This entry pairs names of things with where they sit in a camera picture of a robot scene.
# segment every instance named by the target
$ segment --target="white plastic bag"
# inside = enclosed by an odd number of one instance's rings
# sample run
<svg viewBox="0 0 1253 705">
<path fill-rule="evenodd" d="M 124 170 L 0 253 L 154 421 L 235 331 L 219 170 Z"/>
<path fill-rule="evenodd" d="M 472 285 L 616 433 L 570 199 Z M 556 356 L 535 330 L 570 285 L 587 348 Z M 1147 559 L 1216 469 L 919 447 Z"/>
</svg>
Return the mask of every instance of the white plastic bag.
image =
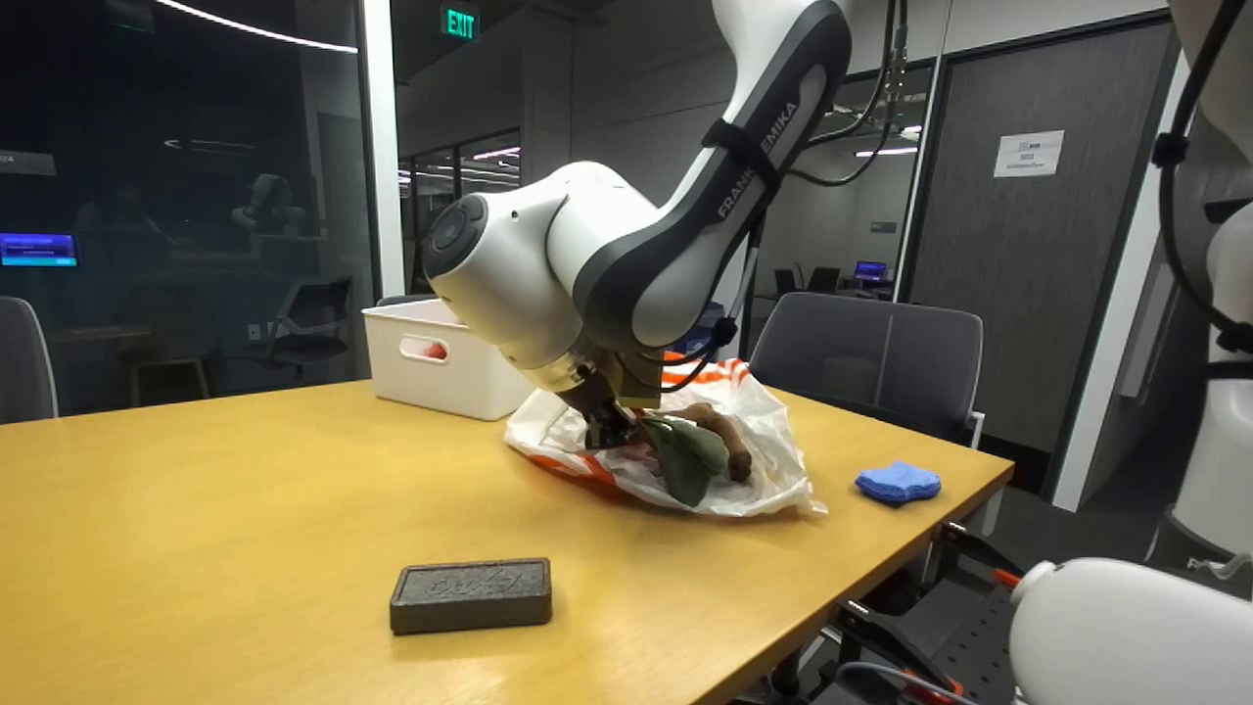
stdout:
<svg viewBox="0 0 1253 705">
<path fill-rule="evenodd" d="M 585 413 L 545 387 L 508 413 L 504 441 L 539 469 L 696 518 L 762 518 L 780 509 L 799 509 L 808 518 L 826 511 L 826 506 L 813 501 L 813 484 L 789 438 L 786 408 L 744 358 L 710 364 L 693 383 L 663 394 L 663 412 L 685 412 L 693 402 L 710 402 L 726 413 L 752 451 L 752 481 L 722 473 L 710 481 L 702 506 L 664 493 L 650 447 L 585 451 Z"/>
</svg>

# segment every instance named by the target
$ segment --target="cardboard box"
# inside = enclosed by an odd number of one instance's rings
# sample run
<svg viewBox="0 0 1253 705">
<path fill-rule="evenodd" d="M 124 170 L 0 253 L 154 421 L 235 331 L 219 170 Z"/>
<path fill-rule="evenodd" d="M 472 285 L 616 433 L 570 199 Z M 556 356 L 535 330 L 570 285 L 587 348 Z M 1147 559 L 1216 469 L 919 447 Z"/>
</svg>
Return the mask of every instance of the cardboard box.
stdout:
<svg viewBox="0 0 1253 705">
<path fill-rule="evenodd" d="M 364 309 L 372 387 L 384 399 L 504 418 L 531 383 L 438 298 Z"/>
</svg>

